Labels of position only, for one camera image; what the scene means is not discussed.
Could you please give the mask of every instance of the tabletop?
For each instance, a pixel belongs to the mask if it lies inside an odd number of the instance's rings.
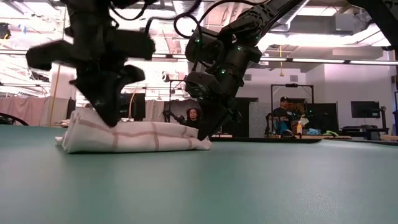
[[[0,223],[397,223],[398,147],[215,142],[65,154],[64,129],[0,126]]]

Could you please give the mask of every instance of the folded cloth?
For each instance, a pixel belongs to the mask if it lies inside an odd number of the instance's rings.
[[[119,122],[109,128],[96,111],[78,108],[66,133],[55,140],[67,153],[209,150],[209,139],[197,136],[197,129],[172,123]]]

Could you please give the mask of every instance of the wall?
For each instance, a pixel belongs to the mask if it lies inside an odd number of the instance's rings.
[[[246,74],[252,75],[252,80],[245,82],[244,86],[239,89],[237,97],[253,97],[259,98],[259,102],[271,102],[271,84],[291,83],[290,76],[298,75],[299,84],[305,84],[305,73],[301,73],[300,69],[283,69],[284,77],[280,76],[280,69],[270,71],[269,69],[252,68],[246,71]],[[310,95],[301,88],[282,87],[274,93],[274,101],[277,102],[282,96],[290,98],[308,98]]]
[[[378,60],[389,60],[385,52]],[[387,128],[394,118],[393,86],[390,67],[375,65],[321,65],[306,74],[307,83],[315,85],[315,98],[319,103],[338,102],[339,127],[362,124],[378,125],[381,119],[354,119],[351,101],[379,101],[386,106]]]

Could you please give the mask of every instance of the desk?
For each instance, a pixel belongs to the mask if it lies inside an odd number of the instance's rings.
[[[2,224],[393,223],[398,147],[215,142],[68,155],[60,128],[0,126]]]

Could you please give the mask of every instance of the ceiling pipe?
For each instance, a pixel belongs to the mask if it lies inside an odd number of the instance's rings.
[[[304,0],[300,4],[296,5],[286,15],[282,16],[277,24],[270,30],[271,32],[288,32],[290,29],[290,23],[297,16],[297,14],[310,2],[310,0]]]

